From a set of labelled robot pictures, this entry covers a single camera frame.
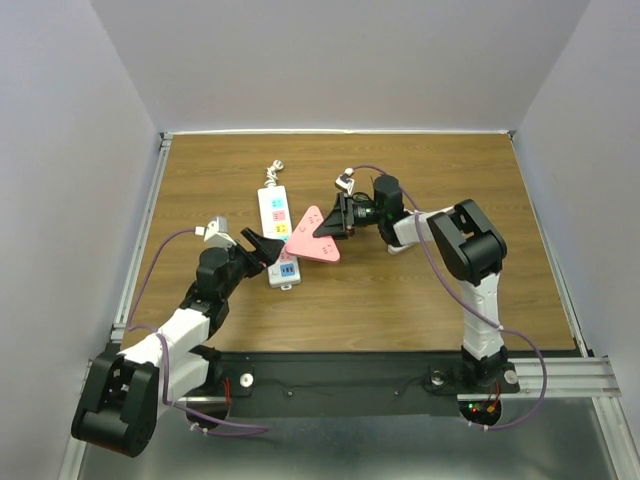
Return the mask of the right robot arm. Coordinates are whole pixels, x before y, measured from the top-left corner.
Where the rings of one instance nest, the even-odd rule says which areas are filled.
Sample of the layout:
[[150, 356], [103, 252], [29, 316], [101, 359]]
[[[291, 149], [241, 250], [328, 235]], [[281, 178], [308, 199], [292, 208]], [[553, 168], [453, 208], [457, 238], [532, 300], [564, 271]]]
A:
[[460, 286], [459, 293], [450, 293], [463, 309], [461, 381], [472, 390], [497, 381], [508, 361], [497, 300], [507, 246], [478, 204], [467, 199], [435, 212], [410, 211], [404, 205], [409, 195], [397, 178], [380, 175], [368, 195], [354, 190], [351, 169], [335, 185], [334, 206], [313, 236], [343, 240], [358, 227], [375, 225], [391, 255], [433, 242]]

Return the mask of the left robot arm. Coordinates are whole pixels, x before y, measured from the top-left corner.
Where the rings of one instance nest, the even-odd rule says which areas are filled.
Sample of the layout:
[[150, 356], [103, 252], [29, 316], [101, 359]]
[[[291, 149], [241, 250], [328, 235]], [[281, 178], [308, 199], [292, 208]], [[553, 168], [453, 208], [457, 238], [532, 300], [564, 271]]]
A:
[[221, 386], [223, 371], [215, 354], [202, 345], [223, 325], [240, 282], [273, 266], [285, 243], [245, 228], [241, 234], [253, 247], [247, 250], [228, 235], [221, 218], [186, 232], [206, 244], [193, 283], [165, 323], [143, 326], [128, 319], [126, 331], [144, 330], [146, 336], [129, 348], [107, 348], [94, 358], [71, 423], [74, 439], [136, 457], [170, 409], [184, 412], [191, 429], [205, 436], [242, 438], [267, 432], [262, 425], [206, 415], [180, 399], [195, 389], [210, 394]]

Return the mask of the pink triangular power socket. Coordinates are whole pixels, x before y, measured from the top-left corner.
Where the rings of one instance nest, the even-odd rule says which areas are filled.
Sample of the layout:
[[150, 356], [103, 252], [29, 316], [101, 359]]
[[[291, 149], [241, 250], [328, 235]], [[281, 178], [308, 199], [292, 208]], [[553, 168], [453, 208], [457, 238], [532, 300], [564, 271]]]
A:
[[334, 239], [331, 236], [314, 236], [323, 221], [320, 209], [315, 205], [310, 206], [286, 242], [285, 251], [289, 255], [307, 260], [338, 263], [341, 255]]

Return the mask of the white colourful power strip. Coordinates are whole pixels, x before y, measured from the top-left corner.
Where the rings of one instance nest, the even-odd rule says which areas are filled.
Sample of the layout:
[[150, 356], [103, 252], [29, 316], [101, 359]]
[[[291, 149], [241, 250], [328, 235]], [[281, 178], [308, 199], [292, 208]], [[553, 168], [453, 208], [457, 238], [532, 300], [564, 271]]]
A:
[[[263, 236], [286, 245], [292, 232], [292, 219], [284, 186], [269, 186], [257, 190]], [[268, 268], [269, 285], [280, 290], [291, 290], [301, 283], [298, 259], [282, 248], [278, 260]]]

